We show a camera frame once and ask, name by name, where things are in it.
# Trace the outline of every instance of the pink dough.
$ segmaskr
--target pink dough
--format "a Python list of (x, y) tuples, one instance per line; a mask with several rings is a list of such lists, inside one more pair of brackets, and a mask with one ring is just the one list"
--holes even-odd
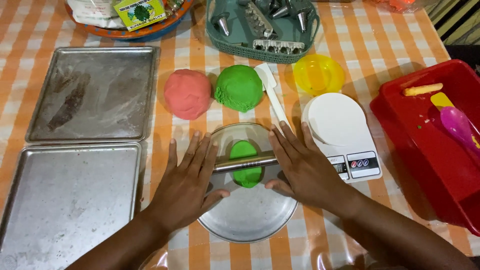
[(176, 70), (164, 88), (165, 102), (177, 117), (197, 119), (210, 105), (212, 85), (205, 74), (189, 69)]

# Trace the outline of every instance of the red plastic tray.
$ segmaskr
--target red plastic tray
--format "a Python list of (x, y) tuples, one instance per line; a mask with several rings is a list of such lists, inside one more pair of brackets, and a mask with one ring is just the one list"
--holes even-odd
[(480, 78), (460, 60), (383, 84), (370, 108), (438, 218), (480, 236), (480, 159), (442, 126), (440, 112), (430, 101), (438, 91), (413, 97), (402, 94), (408, 87), (436, 83), (443, 83), (441, 92), (480, 128)]

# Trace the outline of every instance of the green dough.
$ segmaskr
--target green dough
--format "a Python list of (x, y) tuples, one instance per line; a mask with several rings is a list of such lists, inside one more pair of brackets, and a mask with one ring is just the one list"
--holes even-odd
[(230, 66), (220, 73), (216, 81), (215, 99), (234, 110), (247, 112), (255, 108), (262, 95), (262, 80), (249, 66)]
[[(239, 141), (232, 146), (230, 152), (230, 159), (239, 159), (254, 157), (257, 155), (257, 150), (247, 141)], [(260, 175), (262, 174), (262, 168), (250, 168), (233, 172), (233, 179), (241, 186), (246, 188), (252, 188), (260, 182)]]

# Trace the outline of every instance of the pink spoon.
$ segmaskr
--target pink spoon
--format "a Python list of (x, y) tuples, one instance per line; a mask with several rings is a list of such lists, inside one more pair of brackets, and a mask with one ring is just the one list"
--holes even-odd
[(473, 132), (470, 128), (471, 122), (462, 111), (455, 107), (443, 107), (440, 111), (440, 119), (444, 127), (453, 137), (465, 147), (470, 148), (480, 158), (480, 148), (478, 148), (472, 140)]

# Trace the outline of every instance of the yellow bowl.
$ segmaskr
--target yellow bowl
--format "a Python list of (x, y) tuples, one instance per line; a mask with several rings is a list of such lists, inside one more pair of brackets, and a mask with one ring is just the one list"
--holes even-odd
[(345, 83), (342, 67), (330, 57), (320, 54), (302, 57), (295, 64), (293, 75), (300, 88), (314, 96), (336, 93)]

